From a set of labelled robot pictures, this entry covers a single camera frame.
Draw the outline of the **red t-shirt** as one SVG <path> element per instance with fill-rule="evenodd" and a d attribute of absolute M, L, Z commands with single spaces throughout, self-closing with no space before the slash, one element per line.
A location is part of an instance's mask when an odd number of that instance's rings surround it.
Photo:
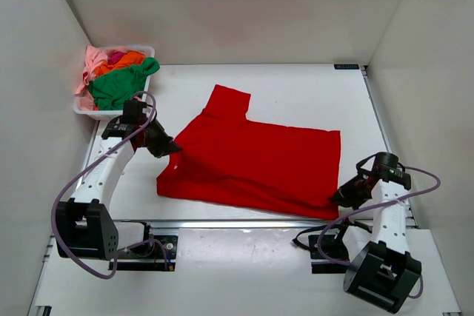
<path fill-rule="evenodd" d="M 297 215 L 338 217 L 341 134 L 247 119 L 251 95 L 215 85 L 176 137 L 156 179 L 160 196 Z"/>

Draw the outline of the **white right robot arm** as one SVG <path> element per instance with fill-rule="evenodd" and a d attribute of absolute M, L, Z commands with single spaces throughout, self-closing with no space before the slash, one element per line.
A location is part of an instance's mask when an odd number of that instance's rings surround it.
<path fill-rule="evenodd" d="M 410 254 L 406 238 L 407 205 L 401 196 L 411 177 L 398 157 L 378 152 L 356 165 L 356 175 L 331 197 L 355 212 L 374 209 L 371 228 L 355 224 L 332 239 L 333 251 L 349 257 L 344 291 L 395 314 L 421 277 L 421 262 Z"/>

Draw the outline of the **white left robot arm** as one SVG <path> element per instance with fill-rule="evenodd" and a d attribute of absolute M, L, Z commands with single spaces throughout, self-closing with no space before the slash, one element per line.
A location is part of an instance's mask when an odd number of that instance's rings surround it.
<path fill-rule="evenodd" d="M 156 158 L 181 151 L 160 123 L 147 115 L 150 108 L 135 98 L 124 102 L 122 115 L 109 121 L 101 135 L 98 164 L 84 175 L 72 196 L 56 207 L 61 257 L 68 256 L 65 246 L 77 258 L 98 260 L 111 260 L 125 248 L 137 255 L 154 249 L 155 237 L 145 222 L 115 222 L 108 212 L 124 168 L 137 149 L 145 148 Z"/>

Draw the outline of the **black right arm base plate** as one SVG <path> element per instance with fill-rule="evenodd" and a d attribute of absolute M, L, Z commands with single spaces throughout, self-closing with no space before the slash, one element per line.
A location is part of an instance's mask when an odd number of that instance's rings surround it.
<path fill-rule="evenodd" d="M 300 231 L 292 239 L 292 245 L 310 253 L 313 275 L 343 275 L 347 271 L 347 267 L 329 262 L 318 250 L 318 238 L 325 227 L 317 226 Z M 332 259 L 348 261 L 348 251 L 342 241 L 346 229 L 341 224 L 336 224 L 321 240 L 322 251 Z"/>

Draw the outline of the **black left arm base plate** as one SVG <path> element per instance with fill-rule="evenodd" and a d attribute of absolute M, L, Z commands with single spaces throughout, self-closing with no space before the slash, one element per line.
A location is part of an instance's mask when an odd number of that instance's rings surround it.
<path fill-rule="evenodd" d="M 134 247 L 119 253 L 117 271 L 174 272 L 178 252 L 178 230 L 149 229 L 145 236 L 159 240 L 166 254 L 156 242 Z"/>

